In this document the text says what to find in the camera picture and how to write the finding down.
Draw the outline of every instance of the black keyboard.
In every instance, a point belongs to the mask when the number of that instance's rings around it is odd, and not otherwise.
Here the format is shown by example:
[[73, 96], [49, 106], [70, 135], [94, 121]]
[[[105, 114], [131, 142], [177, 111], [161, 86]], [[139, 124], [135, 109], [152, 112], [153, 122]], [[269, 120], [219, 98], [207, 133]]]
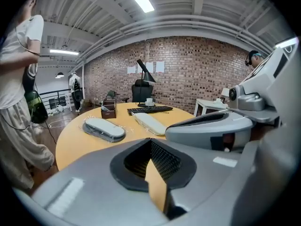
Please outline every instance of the black keyboard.
[[169, 106], [154, 106], [154, 107], [128, 109], [127, 112], [130, 115], [132, 115], [132, 113], [155, 113], [155, 112], [171, 111], [172, 109], [173, 108]]

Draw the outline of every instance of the white paper on wall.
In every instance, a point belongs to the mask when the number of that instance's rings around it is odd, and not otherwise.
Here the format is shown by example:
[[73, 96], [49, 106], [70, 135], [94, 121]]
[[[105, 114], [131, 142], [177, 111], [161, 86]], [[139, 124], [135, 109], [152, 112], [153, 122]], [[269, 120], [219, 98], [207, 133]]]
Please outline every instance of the white paper on wall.
[[136, 73], [136, 66], [128, 67], [127, 73]]
[[140, 67], [140, 65], [138, 65], [138, 71], [137, 73], [142, 73], [142, 68]]
[[164, 61], [157, 61], [156, 73], [164, 73], [165, 63]]
[[154, 73], [154, 62], [146, 62], [146, 68], [150, 73]]

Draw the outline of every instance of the yellow table top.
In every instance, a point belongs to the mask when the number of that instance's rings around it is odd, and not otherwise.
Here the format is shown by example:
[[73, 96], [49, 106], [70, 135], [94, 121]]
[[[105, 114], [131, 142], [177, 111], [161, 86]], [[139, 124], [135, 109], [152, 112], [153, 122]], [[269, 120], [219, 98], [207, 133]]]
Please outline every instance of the yellow table top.
[[[117, 118], [108, 119], [108, 121], [122, 126], [126, 130], [126, 137], [122, 141], [116, 143], [110, 143], [101, 138], [91, 136], [81, 129], [85, 119], [89, 117], [101, 118], [100, 107], [88, 111], [72, 120], [62, 131], [56, 144], [55, 156], [59, 170], [67, 167], [69, 164], [87, 153], [110, 146], [147, 137], [165, 139], [165, 136], [156, 136], [138, 124], [134, 117], [127, 113], [127, 109], [130, 108], [138, 108], [138, 106], [136, 103], [117, 104]], [[168, 111], [168, 113], [152, 113], [151, 115], [165, 126], [170, 126], [193, 118], [193, 115], [177, 108]], [[146, 169], [145, 180], [149, 183], [149, 194], [151, 199], [157, 207], [163, 211], [166, 184], [151, 160]]]

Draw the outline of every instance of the black desk lamp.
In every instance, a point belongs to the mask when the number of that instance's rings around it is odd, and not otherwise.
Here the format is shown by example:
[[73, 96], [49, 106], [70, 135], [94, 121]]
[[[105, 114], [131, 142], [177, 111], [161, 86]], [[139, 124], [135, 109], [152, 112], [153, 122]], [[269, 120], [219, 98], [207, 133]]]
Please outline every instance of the black desk lamp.
[[138, 59], [137, 63], [142, 68], [142, 74], [141, 74], [141, 80], [140, 80], [140, 95], [139, 95], [139, 104], [138, 104], [138, 106], [139, 107], [147, 107], [147, 105], [145, 105], [145, 103], [141, 103], [142, 81], [154, 82], [154, 83], [156, 83], [156, 81], [154, 80], [154, 78], [152, 77], [152, 75], [150, 74], [150, 72], [147, 70], [147, 68], [145, 67], [145, 65], [142, 62], [142, 60]]

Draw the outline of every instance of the red brick wall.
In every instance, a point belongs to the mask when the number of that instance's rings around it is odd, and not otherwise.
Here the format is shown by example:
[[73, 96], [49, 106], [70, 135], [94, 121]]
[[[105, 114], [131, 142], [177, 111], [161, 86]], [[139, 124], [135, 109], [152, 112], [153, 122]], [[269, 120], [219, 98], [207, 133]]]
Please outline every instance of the red brick wall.
[[153, 97], [157, 103], [193, 113], [197, 98], [215, 100], [222, 88], [240, 83], [250, 72], [247, 51], [217, 40], [199, 37], [166, 37], [133, 43], [108, 52], [85, 65], [86, 98], [104, 99], [109, 90], [117, 100], [129, 97], [139, 74], [127, 67], [143, 62], [165, 61], [165, 73], [154, 73]]

